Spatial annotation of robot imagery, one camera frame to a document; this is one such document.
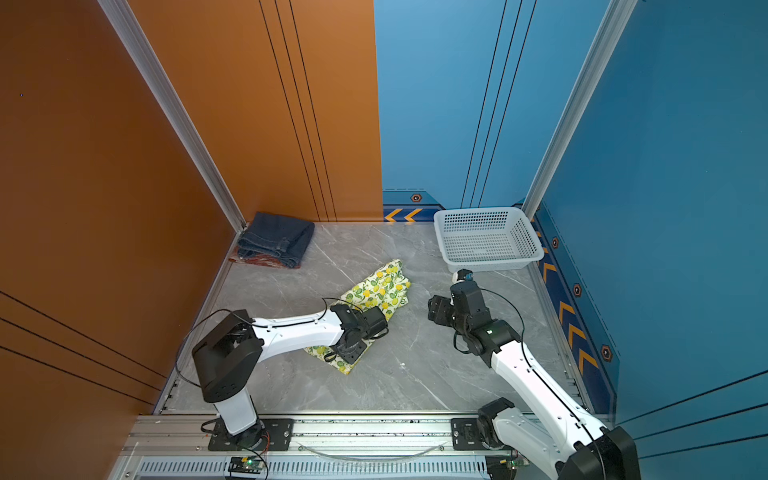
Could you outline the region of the lemon print skirt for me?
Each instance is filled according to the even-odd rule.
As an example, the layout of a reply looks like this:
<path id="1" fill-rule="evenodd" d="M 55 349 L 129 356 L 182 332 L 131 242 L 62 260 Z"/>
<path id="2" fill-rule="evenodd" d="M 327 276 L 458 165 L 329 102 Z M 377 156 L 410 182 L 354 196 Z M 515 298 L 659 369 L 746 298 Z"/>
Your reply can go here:
<path id="1" fill-rule="evenodd" d="M 389 322 L 398 308 L 408 304 L 407 293 L 410 286 L 411 282 L 403 271 L 403 261 L 394 259 L 345 292 L 335 303 L 348 303 L 362 310 L 378 307 Z M 327 346 L 309 347 L 304 351 L 348 375 L 373 343 L 374 340 L 363 340 L 362 351 L 354 360 L 345 360 Z"/>

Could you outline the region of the white plastic laundry basket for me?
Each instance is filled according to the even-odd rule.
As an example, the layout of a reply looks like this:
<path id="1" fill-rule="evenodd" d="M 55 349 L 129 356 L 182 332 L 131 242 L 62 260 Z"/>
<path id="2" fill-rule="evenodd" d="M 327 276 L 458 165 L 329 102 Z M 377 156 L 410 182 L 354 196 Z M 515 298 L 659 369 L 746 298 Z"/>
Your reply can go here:
<path id="1" fill-rule="evenodd" d="M 451 272 L 517 270 L 544 258 L 531 221 L 516 207 L 441 210 L 433 223 Z"/>

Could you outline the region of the dark blue denim skirt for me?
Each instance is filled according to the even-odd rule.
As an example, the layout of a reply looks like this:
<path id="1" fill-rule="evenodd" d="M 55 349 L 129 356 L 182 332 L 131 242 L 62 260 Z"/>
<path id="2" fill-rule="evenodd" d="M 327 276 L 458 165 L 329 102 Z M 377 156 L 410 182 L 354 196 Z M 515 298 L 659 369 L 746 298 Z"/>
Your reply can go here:
<path id="1" fill-rule="evenodd" d="M 243 260 L 265 255 L 295 269 L 300 266 L 314 231 L 311 221 L 257 212 L 238 239 L 237 254 Z"/>

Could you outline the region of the red plaid skirt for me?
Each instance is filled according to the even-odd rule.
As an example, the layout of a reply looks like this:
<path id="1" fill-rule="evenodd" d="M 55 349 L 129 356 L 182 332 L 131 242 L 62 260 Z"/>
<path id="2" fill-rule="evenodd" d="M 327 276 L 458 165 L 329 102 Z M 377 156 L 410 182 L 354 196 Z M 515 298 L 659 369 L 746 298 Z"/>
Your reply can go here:
<path id="1" fill-rule="evenodd" d="M 278 258 L 266 254 L 257 254 L 253 257 L 243 258 L 237 253 L 233 253 L 228 257 L 228 260 L 236 264 L 265 266 L 269 268 L 284 268 L 284 265 Z"/>

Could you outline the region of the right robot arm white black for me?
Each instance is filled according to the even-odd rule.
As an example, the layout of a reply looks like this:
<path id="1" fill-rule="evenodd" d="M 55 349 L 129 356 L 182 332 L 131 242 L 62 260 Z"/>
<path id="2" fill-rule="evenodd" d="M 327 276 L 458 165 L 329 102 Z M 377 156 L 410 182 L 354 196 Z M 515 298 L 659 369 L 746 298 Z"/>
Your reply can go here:
<path id="1" fill-rule="evenodd" d="M 550 479 L 640 478 L 632 437 L 621 427 L 607 427 L 571 398 L 534 358 L 524 334 L 492 317 L 486 291 L 471 272 L 462 275 L 449 296 L 429 300 L 429 320 L 452 328 L 466 343 L 466 353 L 503 378 L 536 417 L 526 419 L 506 398 L 494 400 L 478 411 L 480 441 L 491 449 L 518 451 Z"/>

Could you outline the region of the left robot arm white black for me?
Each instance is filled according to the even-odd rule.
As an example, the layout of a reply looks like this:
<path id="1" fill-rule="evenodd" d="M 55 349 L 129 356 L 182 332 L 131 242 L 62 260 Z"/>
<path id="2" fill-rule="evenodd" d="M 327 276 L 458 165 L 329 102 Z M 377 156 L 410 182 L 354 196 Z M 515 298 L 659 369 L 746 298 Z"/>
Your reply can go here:
<path id="1" fill-rule="evenodd" d="M 344 302 L 280 319 L 229 311 L 192 350 L 203 399 L 218 414 L 213 439 L 229 450 L 263 447 L 266 427 L 247 388 L 259 362 L 310 347 L 328 347 L 328 358 L 353 364 L 370 342 L 387 333 L 388 321 L 380 308 L 362 310 Z"/>

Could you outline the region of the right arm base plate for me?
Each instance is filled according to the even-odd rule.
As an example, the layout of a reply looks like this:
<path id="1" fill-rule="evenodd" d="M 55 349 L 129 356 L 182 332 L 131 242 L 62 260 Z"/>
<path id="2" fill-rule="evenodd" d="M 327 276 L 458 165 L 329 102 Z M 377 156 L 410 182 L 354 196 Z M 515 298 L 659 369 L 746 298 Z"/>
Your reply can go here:
<path id="1" fill-rule="evenodd" d="M 490 420 L 476 417 L 455 417 L 450 420 L 453 449 L 456 451 L 513 451 L 497 436 Z"/>

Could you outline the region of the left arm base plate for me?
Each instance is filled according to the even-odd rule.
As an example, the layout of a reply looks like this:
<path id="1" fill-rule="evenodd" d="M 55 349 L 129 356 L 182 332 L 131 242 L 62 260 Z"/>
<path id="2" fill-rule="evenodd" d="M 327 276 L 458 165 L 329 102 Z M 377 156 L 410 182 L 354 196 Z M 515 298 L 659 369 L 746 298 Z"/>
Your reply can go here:
<path id="1" fill-rule="evenodd" d="M 291 418 L 260 418 L 237 435 L 230 434 L 221 418 L 204 422 L 201 431 L 209 436 L 207 449 L 214 452 L 250 451 L 257 453 L 287 451 L 293 434 Z"/>

